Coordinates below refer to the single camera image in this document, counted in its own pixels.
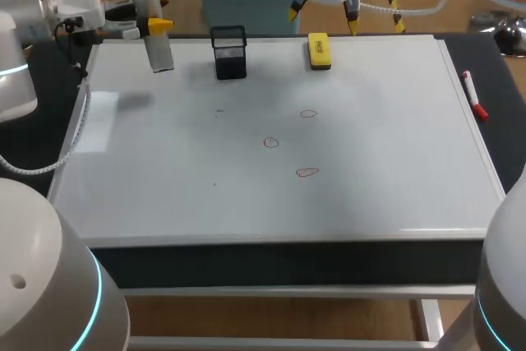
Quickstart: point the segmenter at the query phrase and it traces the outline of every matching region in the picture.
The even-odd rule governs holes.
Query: whiteboard
[[[305,38],[253,39],[237,81],[209,40],[171,45],[160,74],[141,43],[92,53],[50,195],[90,247],[486,234],[504,192],[443,42],[331,38],[315,72]]]

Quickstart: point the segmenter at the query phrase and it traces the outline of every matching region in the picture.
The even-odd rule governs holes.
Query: whiteboard eraser
[[[326,33],[309,33],[308,40],[311,69],[329,70],[332,65],[329,36]]]

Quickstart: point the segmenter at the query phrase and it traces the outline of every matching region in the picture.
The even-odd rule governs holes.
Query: table
[[[522,102],[520,101],[520,97],[517,94],[516,90],[513,87],[513,84],[511,82],[509,73],[506,71],[505,67],[503,67],[501,60],[499,59],[495,48],[493,47],[493,43],[491,43],[490,40],[486,40],[486,38],[482,38],[479,36],[469,36],[469,35],[461,35],[461,36],[453,36],[447,39],[448,48],[452,54],[452,58],[454,59],[455,66],[458,69],[458,71],[462,71],[465,68],[470,68],[472,72],[476,72],[478,76],[480,76],[480,81],[476,80],[476,84],[479,89],[479,94],[481,95],[482,102],[488,107],[488,111],[491,114],[498,114],[498,125],[496,124],[487,124],[487,125],[481,125],[481,133],[484,136],[485,142],[487,143],[488,151],[490,152],[490,155],[493,159],[493,163],[496,166],[496,171],[499,173],[502,185],[504,189],[507,191],[509,188],[513,185],[516,178],[519,176],[520,171],[522,170],[522,165],[524,163],[524,150],[523,147],[519,145],[517,147],[517,141],[518,139],[514,138],[513,133],[514,132],[520,132],[522,130],[522,121],[524,120],[524,106],[522,105]],[[478,48],[478,55],[476,57],[473,56],[473,53],[471,53],[470,50],[473,50],[473,47]],[[465,57],[465,52],[471,53],[471,57]],[[480,64],[482,58],[482,62],[496,62],[496,67],[494,67],[490,71],[485,71],[481,69],[480,67],[477,67],[477,65]],[[496,78],[497,81],[500,83],[500,89],[494,90],[492,89],[492,86],[495,86],[496,84],[492,84],[491,78]],[[499,131],[502,131],[503,128],[510,131],[509,134],[502,134],[499,133]],[[515,147],[514,150],[508,150],[508,147]],[[500,161],[499,158],[507,158],[506,161]],[[266,285],[266,284],[281,284],[281,285],[299,285],[301,284],[301,280],[305,281],[304,284],[385,284],[388,285],[386,288],[355,288],[355,287],[330,287],[326,289],[312,289],[312,288],[302,288],[302,289],[282,289],[282,288],[273,288],[273,289],[259,289],[259,288],[252,288],[252,289],[201,289],[201,290],[189,290],[189,289],[178,289],[172,292],[175,293],[182,293],[182,294],[204,294],[204,293],[235,293],[238,292],[244,292],[244,294],[273,294],[273,295],[280,295],[280,294],[302,294],[302,295],[340,295],[340,296],[349,296],[353,295],[354,297],[359,296],[367,296],[371,294],[375,295],[403,295],[403,297],[424,297],[424,298],[434,298],[439,295],[443,295],[445,293],[444,287],[403,287],[403,288],[393,288],[393,285],[395,284],[428,284],[428,285],[437,285],[437,284],[472,284],[475,276],[476,271],[472,270],[471,272],[467,273],[465,272],[466,267],[471,266],[474,262],[478,260],[478,254],[480,251],[481,243],[478,241],[471,241],[471,242],[403,242],[403,243],[392,243],[392,242],[379,242],[376,245],[372,244],[362,244],[360,243],[353,243],[353,244],[345,244],[345,243],[336,243],[336,244],[326,244],[326,243],[308,243],[303,245],[293,245],[293,246],[271,246],[274,248],[273,251],[254,248],[254,251],[251,251],[250,248],[244,249],[243,254],[249,254],[250,258],[256,259],[255,262],[257,262],[259,265],[258,270],[254,270],[256,273],[248,273],[248,275],[243,276],[244,278],[248,278],[248,281],[251,281],[251,285],[253,284],[259,284],[259,285]],[[118,284],[126,287],[126,281],[131,281],[131,279],[125,279],[125,276],[123,275],[123,272],[126,271],[126,269],[130,269],[131,266],[136,266],[137,263],[146,263],[149,259],[152,259],[153,261],[158,262],[158,266],[155,266],[152,268],[152,271],[149,273],[149,275],[153,275],[153,278],[147,278],[147,279],[141,279],[139,283],[135,283],[132,286],[130,286],[130,282],[127,283],[126,288],[137,288],[141,289],[144,287],[147,287],[149,282],[150,284],[154,283],[155,281],[159,281],[159,275],[155,275],[155,272],[158,273],[160,271],[163,271],[162,265],[164,264],[162,261],[158,261],[158,259],[163,259],[163,256],[165,256],[165,263],[170,262],[172,259],[184,256],[185,259],[188,259],[188,267],[197,265],[201,269],[200,272],[203,274],[203,277],[208,276],[210,279],[214,274],[219,274],[223,271],[223,269],[228,269],[227,267],[223,266],[217,266],[218,261],[214,261],[214,258],[210,259],[210,256],[212,257],[218,257],[223,260],[230,259],[232,261],[234,257],[239,256],[240,250],[236,250],[235,247],[226,249],[222,249],[223,251],[220,251],[219,249],[214,249],[212,247],[206,247],[206,248],[212,248],[212,251],[206,251],[206,248],[203,250],[200,248],[194,248],[194,247],[184,247],[182,248],[178,254],[175,252],[170,252],[166,247],[162,248],[144,248],[142,249],[141,254],[139,254],[139,251],[137,249],[122,249],[118,252],[118,256],[120,258],[126,257],[126,261],[130,262],[127,268],[122,267],[122,260],[118,260],[115,255],[112,257],[112,253],[110,253],[109,250],[98,250],[96,253],[99,257],[99,259],[103,262],[103,264],[109,268],[108,270],[114,278],[117,280]],[[387,270],[389,267],[391,270],[387,270],[384,274],[380,275],[373,275],[371,276],[370,270],[368,269],[369,265],[363,264],[357,267],[357,272],[352,273],[351,275],[346,272],[342,272],[342,266],[338,264],[335,260],[338,256],[341,256],[342,253],[348,253],[348,252],[357,252],[360,253],[363,251],[363,248],[369,247],[371,248],[371,251],[376,248],[382,248],[381,252],[385,252],[384,254],[381,254],[382,256],[397,256],[397,259],[403,258],[409,258],[412,257],[415,258],[414,251],[411,250],[412,248],[421,248],[419,250],[420,252],[424,252],[423,254],[419,254],[418,256],[422,257],[423,255],[426,255],[427,252],[430,252],[429,256],[422,257],[420,261],[418,261],[418,264],[422,264],[423,266],[434,266],[436,265],[437,270],[422,270],[422,273],[417,274],[416,272],[411,273],[404,273],[404,270],[400,270],[398,273],[398,270],[393,270],[392,265],[385,265],[380,267],[385,267]],[[461,255],[465,257],[466,259],[460,259],[458,269],[451,269],[444,267],[445,257],[441,254],[443,251],[451,251],[452,255],[450,256],[458,256]],[[293,257],[295,260],[294,265],[286,265],[284,266],[283,272],[286,272],[288,270],[291,270],[293,268],[297,268],[298,271],[295,272],[293,275],[290,275],[290,278],[274,278],[269,279],[267,277],[267,280],[265,282],[265,276],[269,273],[272,273],[273,268],[268,266],[265,267],[265,265],[262,265],[262,263],[265,262],[265,259],[272,258],[275,260],[276,257],[280,256],[290,256]],[[382,259],[378,258],[374,261],[369,262],[370,265],[374,264],[381,264]],[[235,275],[235,268],[232,268],[227,275]],[[168,282],[170,284],[167,284],[168,286],[175,286],[175,287],[184,287],[184,286],[210,286],[214,284],[206,283],[206,279],[197,279],[197,278],[190,278],[183,280],[182,284],[177,284],[174,281],[178,281],[177,279],[168,279]],[[235,276],[230,279],[232,283],[230,284],[236,284],[238,286],[240,285],[249,285],[247,283],[243,283],[239,276],[236,278]],[[462,288],[454,288],[450,289],[449,295],[466,295],[469,292],[473,291],[473,287],[462,287]]]

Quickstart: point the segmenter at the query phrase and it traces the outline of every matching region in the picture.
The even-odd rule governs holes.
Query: red marker drawing
[[[318,173],[320,170],[318,168],[310,168],[310,169],[299,169],[296,171],[296,174],[299,177],[310,177],[314,174]]]
[[[318,115],[318,112],[315,110],[303,110],[299,115],[301,115],[302,118],[312,118]]]
[[[473,84],[473,78],[471,78],[471,73],[466,70],[462,77],[464,78],[464,83],[466,84],[466,89],[468,90],[469,103],[473,107],[473,111],[481,119],[481,121],[486,121],[489,117],[486,110],[483,106],[478,103],[477,91],[475,90],[475,85]]]
[[[279,142],[273,137],[267,137],[263,140],[263,145],[266,148],[276,148],[279,145]]]

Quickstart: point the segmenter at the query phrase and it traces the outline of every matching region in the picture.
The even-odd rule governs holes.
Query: black mesh pen holder
[[[218,80],[247,76],[247,36],[244,26],[217,26],[210,29]]]

